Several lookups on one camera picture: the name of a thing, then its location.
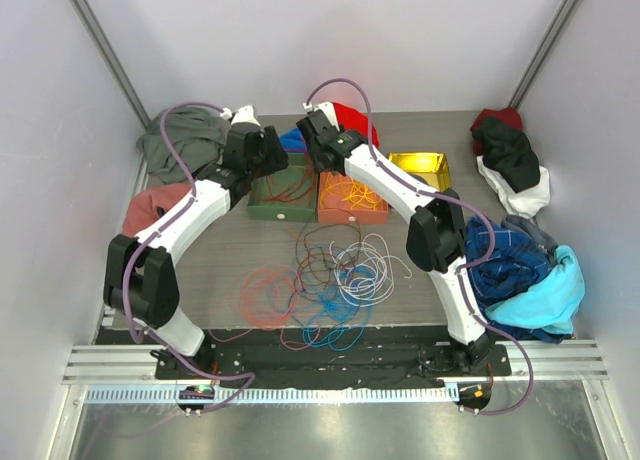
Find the green box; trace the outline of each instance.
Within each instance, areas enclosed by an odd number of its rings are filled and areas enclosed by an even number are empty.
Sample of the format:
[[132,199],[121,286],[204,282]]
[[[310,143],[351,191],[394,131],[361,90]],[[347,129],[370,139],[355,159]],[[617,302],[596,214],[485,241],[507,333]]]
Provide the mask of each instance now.
[[[289,192],[289,198],[311,191],[291,203],[266,200],[270,196],[282,194],[292,185],[304,181],[295,191]],[[249,218],[253,220],[279,220],[284,222],[316,222],[316,204],[318,199],[318,175],[304,153],[290,153],[289,166],[284,170],[258,178],[251,185],[251,195],[247,208]]]

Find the wall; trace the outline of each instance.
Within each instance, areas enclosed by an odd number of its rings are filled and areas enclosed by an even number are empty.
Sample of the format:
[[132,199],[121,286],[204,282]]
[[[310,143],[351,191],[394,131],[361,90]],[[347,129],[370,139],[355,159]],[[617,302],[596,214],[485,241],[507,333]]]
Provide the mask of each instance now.
[[42,458],[91,340],[140,134],[68,0],[0,0],[0,445]]
[[551,171],[540,220],[577,251],[587,281],[580,327],[598,340],[640,442],[640,0],[584,0],[522,109]]
[[505,105],[561,0],[89,1],[153,115],[190,99],[296,113],[336,76],[377,111]]

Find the box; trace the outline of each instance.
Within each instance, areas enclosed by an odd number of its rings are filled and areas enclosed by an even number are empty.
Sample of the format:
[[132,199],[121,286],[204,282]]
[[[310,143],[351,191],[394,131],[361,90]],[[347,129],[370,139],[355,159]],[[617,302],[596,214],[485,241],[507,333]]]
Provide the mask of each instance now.
[[[279,195],[292,201],[273,199]],[[317,201],[318,175],[311,160],[304,153],[290,153],[286,169],[253,181],[247,209],[253,220],[316,222]]]
[[352,192],[352,185],[356,189],[366,188],[349,177],[340,174],[321,173],[318,188],[318,222],[320,223],[349,223],[356,220],[360,224],[381,225],[386,223],[389,216],[389,205],[379,195],[367,189],[366,200],[357,196],[356,201],[346,200]]
[[451,187],[449,163],[444,153],[390,153],[389,160],[405,172],[420,176],[441,192]]

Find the red box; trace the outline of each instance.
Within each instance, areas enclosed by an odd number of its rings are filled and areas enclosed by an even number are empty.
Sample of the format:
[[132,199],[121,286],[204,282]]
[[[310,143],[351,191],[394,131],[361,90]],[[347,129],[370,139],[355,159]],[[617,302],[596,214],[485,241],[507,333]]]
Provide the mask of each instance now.
[[318,189],[318,222],[381,225],[389,205],[370,188],[340,174],[321,173]]

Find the bundle of white cable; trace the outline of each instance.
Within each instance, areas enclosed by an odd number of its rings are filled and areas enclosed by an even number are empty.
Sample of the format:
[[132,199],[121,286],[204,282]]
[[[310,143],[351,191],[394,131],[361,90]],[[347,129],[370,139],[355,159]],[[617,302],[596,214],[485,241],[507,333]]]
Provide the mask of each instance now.
[[[369,237],[377,237],[384,245],[385,255],[367,242]],[[413,273],[406,263],[400,258],[389,253],[387,242],[377,233],[370,233],[362,239],[362,242],[355,242],[349,245],[345,250],[341,250],[336,256],[333,255],[333,243],[329,245],[329,252],[335,265],[344,265],[343,257],[349,255],[350,252],[365,254],[366,259],[358,263],[344,275],[340,268],[334,270],[334,276],[340,295],[345,302],[356,307],[371,307],[384,302],[393,294],[395,289],[395,281],[393,279],[393,268],[391,260],[397,260],[409,273],[404,278],[411,278]],[[366,271],[368,274],[359,275],[359,272]]]

